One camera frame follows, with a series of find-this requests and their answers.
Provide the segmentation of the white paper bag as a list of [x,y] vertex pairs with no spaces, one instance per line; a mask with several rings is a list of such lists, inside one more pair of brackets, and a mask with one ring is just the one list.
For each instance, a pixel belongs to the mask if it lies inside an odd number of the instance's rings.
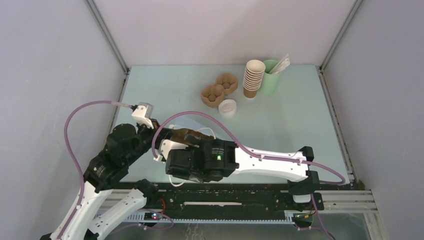
[[182,116],[181,119],[179,118],[175,118],[173,120],[171,120],[168,124],[167,124],[167,128],[173,129],[173,130],[177,130],[177,129],[181,129],[181,128],[187,128],[187,129],[191,129],[194,131],[198,131],[201,132],[203,134],[206,134],[207,132],[214,137],[214,139],[217,138],[215,132],[213,129],[211,129],[210,127],[207,127],[204,124],[201,124],[200,122],[192,119],[191,117],[188,116]]

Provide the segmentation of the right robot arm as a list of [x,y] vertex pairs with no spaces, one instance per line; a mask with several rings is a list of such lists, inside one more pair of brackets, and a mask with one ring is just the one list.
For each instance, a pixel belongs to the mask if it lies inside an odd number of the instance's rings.
[[219,182],[231,175],[255,174],[287,180],[291,204],[304,209],[320,185],[308,164],[314,155],[309,146],[297,152],[258,150],[222,139],[201,139],[192,145],[163,140],[159,155],[169,176],[196,183]]

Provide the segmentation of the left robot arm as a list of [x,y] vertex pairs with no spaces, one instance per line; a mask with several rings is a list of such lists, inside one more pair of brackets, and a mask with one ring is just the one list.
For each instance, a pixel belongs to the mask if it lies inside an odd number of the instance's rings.
[[95,217],[106,198],[129,172],[129,167],[151,149],[155,130],[124,123],[106,138],[102,151],[83,174],[82,201],[67,213],[59,227],[42,240],[104,240],[136,210],[153,208],[159,201],[158,188],[147,179],[136,182],[131,191],[104,214]]

